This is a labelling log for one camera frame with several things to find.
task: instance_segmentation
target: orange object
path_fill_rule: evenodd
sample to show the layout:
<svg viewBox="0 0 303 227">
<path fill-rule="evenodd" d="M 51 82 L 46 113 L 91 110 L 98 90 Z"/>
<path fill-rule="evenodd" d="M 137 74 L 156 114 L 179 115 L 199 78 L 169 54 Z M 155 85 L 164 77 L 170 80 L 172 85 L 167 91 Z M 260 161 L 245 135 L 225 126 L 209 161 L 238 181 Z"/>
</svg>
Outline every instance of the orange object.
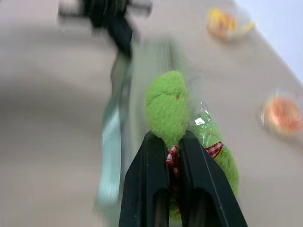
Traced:
<svg viewBox="0 0 303 227">
<path fill-rule="evenodd" d="M 269 126 L 283 135 L 296 135 L 303 129 L 302 113 L 289 98 L 276 97 L 266 108 Z"/>
</svg>

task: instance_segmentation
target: red checkered bow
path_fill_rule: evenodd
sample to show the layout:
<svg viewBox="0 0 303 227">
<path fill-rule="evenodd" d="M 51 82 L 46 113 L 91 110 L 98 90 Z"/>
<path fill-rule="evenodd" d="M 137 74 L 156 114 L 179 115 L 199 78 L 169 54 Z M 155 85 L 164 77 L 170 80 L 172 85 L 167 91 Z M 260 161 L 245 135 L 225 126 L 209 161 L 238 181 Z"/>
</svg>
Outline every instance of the red checkered bow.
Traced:
<svg viewBox="0 0 303 227">
<path fill-rule="evenodd" d="M 223 148 L 223 143 L 221 141 L 213 144 L 210 147 L 205 148 L 205 150 L 208 152 L 208 154 L 215 158 L 218 156 L 218 154 L 221 152 Z M 169 151 L 169 154 L 167 155 L 166 163 L 169 167 L 169 169 L 174 173 L 175 181 L 177 181 L 176 184 L 172 185 L 172 194 L 175 198 L 176 202 L 179 205 L 179 211 L 181 213 L 181 207 L 179 203 L 179 178 L 180 178 L 180 166 L 179 166 L 179 146 L 174 145 Z"/>
</svg>

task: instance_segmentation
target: green fuzzy fabric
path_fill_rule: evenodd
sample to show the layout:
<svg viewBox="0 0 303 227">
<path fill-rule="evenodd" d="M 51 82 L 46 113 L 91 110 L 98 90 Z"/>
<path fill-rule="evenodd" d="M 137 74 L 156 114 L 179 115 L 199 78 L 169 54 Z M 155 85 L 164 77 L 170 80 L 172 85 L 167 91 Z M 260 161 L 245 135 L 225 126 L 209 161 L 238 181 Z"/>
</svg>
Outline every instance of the green fuzzy fabric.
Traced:
<svg viewBox="0 0 303 227">
<path fill-rule="evenodd" d="M 145 105 L 151 130 L 171 149 L 184 136 L 190 120 L 189 92 L 182 73 L 169 71 L 160 76 L 148 90 Z"/>
<path fill-rule="evenodd" d="M 239 172 L 232 152 L 226 147 L 221 132 L 208 112 L 201 112 L 196 118 L 196 124 L 192 132 L 197 136 L 204 148 L 210 147 L 219 141 L 224 144 L 223 149 L 214 160 L 225 172 L 232 191 L 237 197 L 239 194 Z"/>
</svg>

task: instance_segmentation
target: white wall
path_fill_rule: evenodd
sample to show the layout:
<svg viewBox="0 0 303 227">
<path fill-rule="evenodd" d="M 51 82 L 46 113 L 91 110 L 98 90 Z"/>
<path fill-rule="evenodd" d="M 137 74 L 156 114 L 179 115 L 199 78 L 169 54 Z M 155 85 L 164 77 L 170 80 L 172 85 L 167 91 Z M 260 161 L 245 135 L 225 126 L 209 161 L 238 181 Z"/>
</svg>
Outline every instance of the white wall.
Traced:
<svg viewBox="0 0 303 227">
<path fill-rule="evenodd" d="M 303 1 L 236 0 L 258 30 L 303 82 Z"/>
</svg>

